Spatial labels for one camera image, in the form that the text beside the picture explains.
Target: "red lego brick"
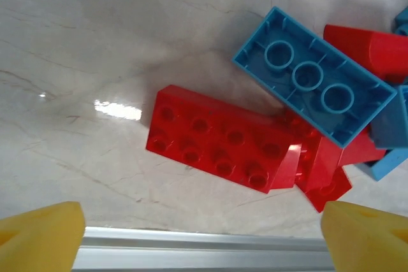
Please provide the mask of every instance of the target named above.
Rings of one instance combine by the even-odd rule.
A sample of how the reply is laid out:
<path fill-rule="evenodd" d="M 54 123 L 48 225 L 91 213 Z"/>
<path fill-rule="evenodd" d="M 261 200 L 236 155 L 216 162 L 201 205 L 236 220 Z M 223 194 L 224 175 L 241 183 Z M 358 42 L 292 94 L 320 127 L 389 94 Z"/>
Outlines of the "red lego brick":
<path fill-rule="evenodd" d="M 408 75 L 407 36 L 326 25 L 323 38 L 379 78 Z"/>
<path fill-rule="evenodd" d="M 329 186 L 313 189 L 308 192 L 304 192 L 304 194 L 315 209 L 321 213 L 326 202 L 337 200 L 350 189 L 351 183 L 347 178 L 347 175 L 344 173 L 343 168 L 339 167 L 334 172 L 333 180 Z"/>
<path fill-rule="evenodd" d="M 286 124 L 302 140 L 296 184 L 309 191 L 328 186 L 342 149 L 292 111 L 285 111 Z"/>
<path fill-rule="evenodd" d="M 146 149 L 268 193 L 293 138 L 272 117 L 170 85 L 157 93 Z"/>
<path fill-rule="evenodd" d="M 378 161 L 384 157 L 386 150 L 377 149 L 370 138 L 369 127 L 364 128 L 355 139 L 343 149 L 338 166 Z"/>
<path fill-rule="evenodd" d="M 302 142 L 295 138 L 273 178 L 271 189 L 292 188 L 295 185 L 301 151 Z"/>

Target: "metal rail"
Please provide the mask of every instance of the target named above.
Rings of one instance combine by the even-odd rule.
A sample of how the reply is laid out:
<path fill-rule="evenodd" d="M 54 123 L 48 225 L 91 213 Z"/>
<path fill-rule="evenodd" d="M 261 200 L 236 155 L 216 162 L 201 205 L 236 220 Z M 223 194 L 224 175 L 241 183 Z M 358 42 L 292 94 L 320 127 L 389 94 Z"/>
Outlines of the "metal rail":
<path fill-rule="evenodd" d="M 87 227 L 73 271 L 334 271 L 323 240 Z"/>

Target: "blue lego brick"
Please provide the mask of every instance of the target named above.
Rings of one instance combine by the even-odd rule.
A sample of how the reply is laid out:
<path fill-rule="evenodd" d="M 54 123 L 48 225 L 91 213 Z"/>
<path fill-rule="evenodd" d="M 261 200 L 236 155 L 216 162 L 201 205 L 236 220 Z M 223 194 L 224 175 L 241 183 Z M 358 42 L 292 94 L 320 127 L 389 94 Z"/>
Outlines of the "blue lego brick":
<path fill-rule="evenodd" d="M 408 24 L 408 7 L 403 9 L 395 18 L 395 27 L 400 27 L 403 24 Z"/>
<path fill-rule="evenodd" d="M 408 36 L 408 24 L 402 24 L 394 30 L 394 34 Z"/>
<path fill-rule="evenodd" d="M 342 148 L 397 93 L 276 7 L 233 62 Z"/>
<path fill-rule="evenodd" d="M 397 95 L 371 121 L 371 136 L 377 148 L 408 148 L 408 85 L 395 88 Z"/>
<path fill-rule="evenodd" d="M 379 161 L 366 162 L 356 166 L 376 181 L 379 181 L 406 159 L 408 159 L 408 148 L 393 149 L 387 152 Z"/>

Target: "lego brick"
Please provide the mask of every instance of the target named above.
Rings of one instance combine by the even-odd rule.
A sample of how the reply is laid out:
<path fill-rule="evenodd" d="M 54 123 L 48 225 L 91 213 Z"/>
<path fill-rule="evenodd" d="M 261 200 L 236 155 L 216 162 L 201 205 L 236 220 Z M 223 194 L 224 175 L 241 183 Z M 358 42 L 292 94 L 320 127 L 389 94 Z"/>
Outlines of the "lego brick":
<path fill-rule="evenodd" d="M 338 272 L 408 271 L 407 217 L 332 201 L 321 230 Z"/>
<path fill-rule="evenodd" d="M 359 135 L 343 149 L 338 166 L 357 164 L 360 162 L 378 161 L 386 153 L 385 149 L 377 149 L 370 138 L 369 127 L 364 128 Z"/>
<path fill-rule="evenodd" d="M 233 62 L 338 146 L 395 90 L 274 7 Z"/>
<path fill-rule="evenodd" d="M 170 85 L 157 93 L 146 149 L 268 193 L 293 137 L 272 117 Z"/>
<path fill-rule="evenodd" d="M 331 184 L 342 149 L 292 111 L 285 111 L 286 125 L 302 140 L 296 184 L 303 191 Z"/>
<path fill-rule="evenodd" d="M 273 178 L 271 189 L 292 188 L 295 185 L 301 151 L 302 142 L 295 138 Z"/>
<path fill-rule="evenodd" d="M 396 35 L 408 36 L 408 24 L 400 25 L 393 31 L 393 33 Z"/>
<path fill-rule="evenodd" d="M 377 148 L 408 147 L 408 85 L 396 89 L 397 95 L 371 121 L 371 135 Z"/>
<path fill-rule="evenodd" d="M 408 75 L 406 36 L 326 25 L 323 38 L 379 78 Z"/>
<path fill-rule="evenodd" d="M 405 82 L 405 76 L 404 75 L 387 75 L 386 78 L 384 79 L 387 81 L 387 83 L 391 85 L 399 85 L 399 84 L 404 84 Z"/>
<path fill-rule="evenodd" d="M 339 167 L 334 172 L 333 180 L 329 186 L 303 192 L 307 199 L 312 203 L 313 207 L 321 213 L 328 201 L 337 200 L 350 189 L 351 183 L 347 178 L 347 175 L 344 173 L 343 168 Z"/>
<path fill-rule="evenodd" d="M 395 25 L 396 27 L 400 27 L 401 25 L 408 24 L 408 7 L 403 9 L 395 18 Z"/>
<path fill-rule="evenodd" d="M 400 148 L 388 151 L 379 161 L 366 162 L 356 166 L 376 181 L 379 181 L 406 159 L 408 159 L 408 148 Z"/>

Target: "lego stud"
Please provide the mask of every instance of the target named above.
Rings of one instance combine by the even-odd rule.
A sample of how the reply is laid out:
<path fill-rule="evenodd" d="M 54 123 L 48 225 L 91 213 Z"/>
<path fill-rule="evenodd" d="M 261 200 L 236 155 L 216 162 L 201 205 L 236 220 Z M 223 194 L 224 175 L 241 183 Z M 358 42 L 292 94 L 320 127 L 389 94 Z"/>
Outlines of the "lego stud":
<path fill-rule="evenodd" d="M 323 70 L 315 62 L 302 62 L 292 71 L 293 85 L 302 92 L 310 92 L 317 89 L 322 81 Z"/>
<path fill-rule="evenodd" d="M 262 146 L 262 152 L 269 159 L 276 159 L 281 154 L 281 148 L 274 143 L 265 143 Z"/>
<path fill-rule="evenodd" d="M 176 116 L 170 107 L 164 106 L 160 109 L 160 118 L 166 122 L 172 122 L 175 120 Z"/>
<path fill-rule="evenodd" d="M 164 152 L 167 149 L 167 144 L 164 142 L 164 140 L 161 140 L 159 138 L 156 138 L 152 141 L 152 145 L 154 150 L 157 152 Z"/>
<path fill-rule="evenodd" d="M 200 134 L 204 134 L 209 130 L 208 122 L 202 118 L 194 119 L 191 128 Z"/>
<path fill-rule="evenodd" d="M 268 172 L 257 162 L 247 165 L 245 173 L 249 177 L 249 185 L 254 189 L 262 189 L 268 183 Z"/>
<path fill-rule="evenodd" d="M 325 111 L 342 114 L 354 103 L 354 93 L 350 87 L 341 83 L 327 86 L 321 93 L 320 102 Z"/>
<path fill-rule="evenodd" d="M 152 129 L 150 137 L 148 138 L 148 144 L 153 151 L 163 153 L 167 150 L 171 142 L 166 133 L 161 129 Z"/>
<path fill-rule="evenodd" d="M 293 61 L 295 52 L 287 41 L 274 41 L 265 49 L 265 62 L 272 71 L 282 71 Z"/>
<path fill-rule="evenodd" d="M 244 143 L 244 135 L 240 131 L 230 131 L 227 133 L 228 143 L 239 146 Z"/>
<path fill-rule="evenodd" d="M 193 149 L 187 149 L 183 153 L 183 161 L 186 162 L 187 164 L 194 164 L 195 162 L 198 162 L 200 160 L 200 155 L 197 151 Z"/>
<path fill-rule="evenodd" d="M 220 176 L 230 176 L 234 171 L 234 168 L 235 165 L 232 165 L 232 163 L 227 160 L 219 161 L 215 166 L 215 169 Z"/>
<path fill-rule="evenodd" d="M 232 163 L 229 155 L 222 149 L 218 150 L 214 155 L 215 172 L 219 176 L 230 176 L 234 172 L 235 165 Z"/>
<path fill-rule="evenodd" d="M 190 138 L 184 138 L 180 142 L 182 160 L 186 164 L 194 164 L 200 161 L 202 151 L 199 146 Z"/>
<path fill-rule="evenodd" d="M 263 187 L 266 186 L 267 182 L 268 182 L 268 178 L 262 174 L 252 175 L 249 178 L 249 185 L 251 185 L 255 189 L 262 189 Z"/>

